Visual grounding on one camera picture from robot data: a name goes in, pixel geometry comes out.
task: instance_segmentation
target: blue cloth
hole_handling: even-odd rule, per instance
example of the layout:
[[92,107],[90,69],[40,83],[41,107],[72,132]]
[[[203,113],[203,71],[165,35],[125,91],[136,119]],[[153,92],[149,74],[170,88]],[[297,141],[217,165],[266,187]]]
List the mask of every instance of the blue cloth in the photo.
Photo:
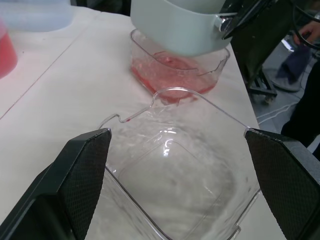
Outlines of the blue cloth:
[[298,48],[281,64],[276,78],[288,78],[289,83],[295,83],[305,71],[310,57],[311,49],[303,44],[300,44]]

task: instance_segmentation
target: dark equipment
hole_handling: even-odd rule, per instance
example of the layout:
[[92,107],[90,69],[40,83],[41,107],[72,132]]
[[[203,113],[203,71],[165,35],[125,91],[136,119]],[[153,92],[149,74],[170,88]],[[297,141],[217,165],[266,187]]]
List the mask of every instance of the dark equipment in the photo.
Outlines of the dark equipment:
[[70,141],[0,226],[0,240],[84,240],[103,183],[111,132]]

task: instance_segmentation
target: plastic container with red liquid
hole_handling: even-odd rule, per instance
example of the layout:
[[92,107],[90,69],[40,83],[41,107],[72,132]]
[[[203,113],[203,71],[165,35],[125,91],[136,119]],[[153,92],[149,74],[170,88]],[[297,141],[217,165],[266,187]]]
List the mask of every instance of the plastic container with red liquid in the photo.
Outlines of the plastic container with red liquid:
[[[166,52],[137,29],[130,37],[131,71],[151,94],[176,87],[206,94],[216,86],[230,57],[226,48],[196,57],[177,56]],[[170,103],[188,97],[183,91],[169,91],[167,94],[165,100]]]
[[18,58],[7,29],[0,19],[0,79],[17,65]]

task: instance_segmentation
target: red container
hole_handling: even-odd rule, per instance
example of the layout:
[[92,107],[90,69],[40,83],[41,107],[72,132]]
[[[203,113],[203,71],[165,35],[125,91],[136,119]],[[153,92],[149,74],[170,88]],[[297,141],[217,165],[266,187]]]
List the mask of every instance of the red container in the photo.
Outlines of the red container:
[[0,79],[17,65],[18,58],[7,29],[0,19]]

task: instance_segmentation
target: clear plastic container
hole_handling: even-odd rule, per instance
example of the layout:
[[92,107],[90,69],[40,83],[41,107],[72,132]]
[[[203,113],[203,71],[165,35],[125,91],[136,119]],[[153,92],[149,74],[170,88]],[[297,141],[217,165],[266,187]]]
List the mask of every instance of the clear plastic container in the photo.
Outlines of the clear plastic container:
[[216,86],[230,57],[226,48],[197,57],[177,56],[164,51],[137,29],[130,36],[131,71],[152,94],[174,87],[187,88],[200,94],[208,93]]
[[49,32],[68,26],[73,10],[70,0],[0,0],[0,16],[8,28]]
[[17,65],[18,58],[7,29],[0,18],[0,79]]
[[[164,101],[181,92],[189,97]],[[112,140],[87,239],[236,237],[259,190],[246,125],[195,91],[167,88],[150,106],[99,127],[111,128]]]

